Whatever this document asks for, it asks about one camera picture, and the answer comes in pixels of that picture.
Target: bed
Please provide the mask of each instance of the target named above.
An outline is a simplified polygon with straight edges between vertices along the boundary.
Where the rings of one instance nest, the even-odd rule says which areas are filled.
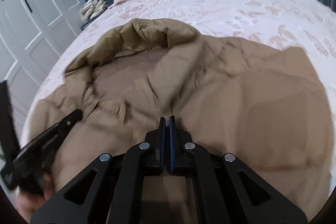
[[[64,83],[68,64],[103,33],[133,18],[177,19],[205,35],[243,37],[279,50],[303,47],[325,87],[336,128],[336,14],[329,7],[317,0],[127,0],[105,11],[58,60],[31,105],[21,145],[28,141],[34,107]],[[332,191],[336,185],[334,163],[330,172]]]

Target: black door handle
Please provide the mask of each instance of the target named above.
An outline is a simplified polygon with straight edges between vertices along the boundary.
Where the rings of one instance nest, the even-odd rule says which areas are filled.
[[[32,13],[32,12],[33,12],[33,10],[30,8],[30,6],[29,6],[29,3],[28,3],[28,1],[27,1],[27,0],[25,0],[25,3],[27,4],[29,11]]]

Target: white wardrobe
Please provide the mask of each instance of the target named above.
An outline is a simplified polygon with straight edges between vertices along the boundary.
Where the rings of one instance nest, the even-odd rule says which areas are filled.
[[[7,79],[18,135],[39,86],[80,34],[84,0],[0,0],[0,80]]]

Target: floral bedspread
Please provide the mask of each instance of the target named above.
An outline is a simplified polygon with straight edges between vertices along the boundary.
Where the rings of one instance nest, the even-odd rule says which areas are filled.
[[[189,23],[202,34],[244,37],[277,49],[305,48],[329,97],[336,128],[336,13],[317,0],[130,0],[108,9],[63,53],[40,87],[22,133],[27,142],[36,102],[63,83],[65,67],[113,27],[132,18],[172,18]],[[332,168],[336,184],[336,168]]]

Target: triangular cutout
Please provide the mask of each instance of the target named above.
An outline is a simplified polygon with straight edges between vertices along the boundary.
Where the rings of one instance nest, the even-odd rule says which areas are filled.
[[[64,198],[78,205],[83,205],[90,187],[97,175],[96,170],[92,170],[85,177],[83,177],[76,185],[69,189]]]
[[[253,206],[258,206],[271,199],[271,196],[243,171],[239,172],[239,177]]]

